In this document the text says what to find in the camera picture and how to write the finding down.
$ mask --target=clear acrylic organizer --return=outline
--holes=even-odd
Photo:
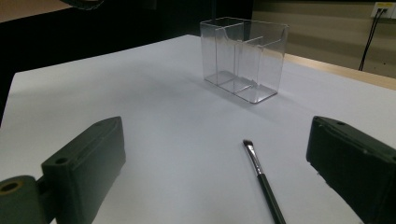
[[[200,25],[205,80],[253,104],[277,94],[288,25],[235,18]]]

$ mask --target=wall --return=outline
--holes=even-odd
[[[0,0],[0,22],[68,8],[60,0]]]
[[[252,19],[288,24],[289,54],[359,69],[374,4],[255,0]],[[363,71],[396,78],[396,20],[378,23]]]

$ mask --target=mounting hole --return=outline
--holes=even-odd
[[[56,160],[56,164],[60,165],[60,164],[64,164],[67,162],[67,158],[60,158],[58,160]]]
[[[18,186],[19,186],[19,184],[16,182],[8,183],[8,184],[4,185],[2,188],[0,188],[0,191],[6,193],[6,192],[16,189]]]

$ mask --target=electrical outlet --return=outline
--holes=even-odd
[[[375,17],[376,12],[379,9],[386,9],[387,11],[382,13],[381,18],[391,18],[394,9],[396,8],[396,3],[391,2],[376,2],[373,8],[371,17]]]
[[[393,14],[391,16],[392,19],[396,19],[396,8],[393,9]]]

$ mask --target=black cable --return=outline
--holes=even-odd
[[[374,36],[376,25],[378,24],[379,19],[381,18],[382,14],[385,11],[386,10],[384,8],[381,8],[375,14],[375,17],[373,19],[373,24],[372,24],[372,27],[371,27],[371,30],[370,30],[369,38],[367,40],[366,48],[364,49],[364,53],[363,53],[363,56],[361,58],[361,66],[359,67],[359,71],[363,70],[364,60],[366,59],[367,51],[369,50],[370,44],[371,44],[371,42],[373,40],[373,36]]]

